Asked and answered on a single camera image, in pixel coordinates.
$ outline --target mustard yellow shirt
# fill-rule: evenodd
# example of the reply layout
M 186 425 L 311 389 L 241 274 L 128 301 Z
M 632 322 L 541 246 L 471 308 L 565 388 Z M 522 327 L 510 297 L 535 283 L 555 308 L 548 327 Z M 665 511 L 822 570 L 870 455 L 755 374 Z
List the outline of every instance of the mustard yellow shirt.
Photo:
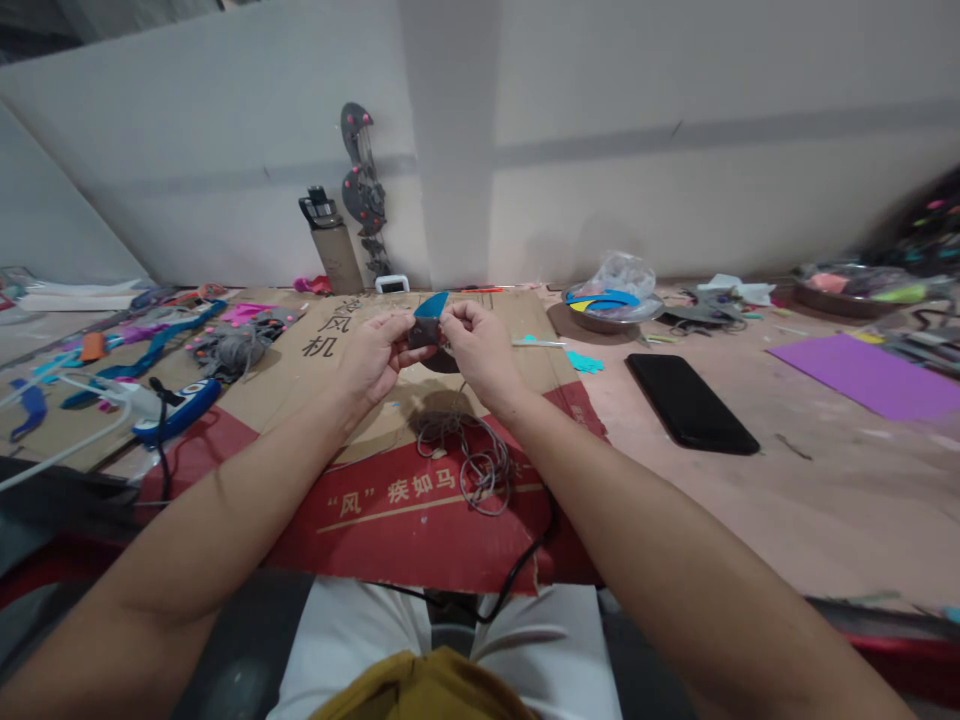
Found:
M 407 651 L 378 662 L 311 720 L 463 718 L 536 720 L 500 678 L 450 648 L 426 657 Z

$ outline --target black smartphone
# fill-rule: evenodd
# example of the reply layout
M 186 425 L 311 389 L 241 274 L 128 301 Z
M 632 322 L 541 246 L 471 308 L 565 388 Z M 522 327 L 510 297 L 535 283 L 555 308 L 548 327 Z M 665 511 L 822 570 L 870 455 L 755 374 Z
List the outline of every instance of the black smartphone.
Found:
M 760 443 L 683 358 L 635 354 L 627 365 L 681 445 L 734 455 L 760 451 Z

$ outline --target person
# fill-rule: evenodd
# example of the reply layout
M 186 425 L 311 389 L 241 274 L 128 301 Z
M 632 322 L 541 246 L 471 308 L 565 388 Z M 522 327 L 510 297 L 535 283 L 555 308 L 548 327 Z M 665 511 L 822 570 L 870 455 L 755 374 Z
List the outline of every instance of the person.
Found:
M 409 349 L 413 323 L 403 312 L 358 328 L 320 397 L 150 523 L 0 690 L 0 716 L 167 717 L 221 606 L 400 371 L 435 352 Z M 701 717 L 913 717 L 719 521 L 529 390 L 493 313 L 458 303 L 441 327 L 465 380 L 520 443 Z M 317 579 L 271 718 L 620 717 L 592 587 L 511 599 L 478 630 L 471 660 L 421 657 L 429 640 L 422 600 Z

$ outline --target hand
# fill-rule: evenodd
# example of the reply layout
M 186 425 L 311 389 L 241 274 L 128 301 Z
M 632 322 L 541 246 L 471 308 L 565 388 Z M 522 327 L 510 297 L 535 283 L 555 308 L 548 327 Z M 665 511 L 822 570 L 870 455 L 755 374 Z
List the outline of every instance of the hand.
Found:
M 440 328 L 464 379 L 490 410 L 496 412 L 527 390 L 510 332 L 492 312 L 472 301 L 459 302 L 443 311 Z
M 371 407 L 383 400 L 403 368 L 437 351 L 433 346 L 409 349 L 407 333 L 413 323 L 412 312 L 398 310 L 377 315 L 357 328 L 340 358 L 337 384 Z

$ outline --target white pants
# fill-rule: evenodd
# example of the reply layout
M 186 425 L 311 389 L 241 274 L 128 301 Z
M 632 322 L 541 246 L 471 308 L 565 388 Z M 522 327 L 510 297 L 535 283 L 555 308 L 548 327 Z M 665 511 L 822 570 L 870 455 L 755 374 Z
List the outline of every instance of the white pants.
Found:
M 485 597 L 481 613 L 495 601 Z M 374 663 L 403 650 L 430 652 L 430 636 L 423 600 L 356 580 L 317 578 L 268 720 L 308 718 Z M 492 623 L 478 626 L 470 659 L 545 719 L 621 719 L 592 587 L 554 585 L 536 598 L 510 599 Z

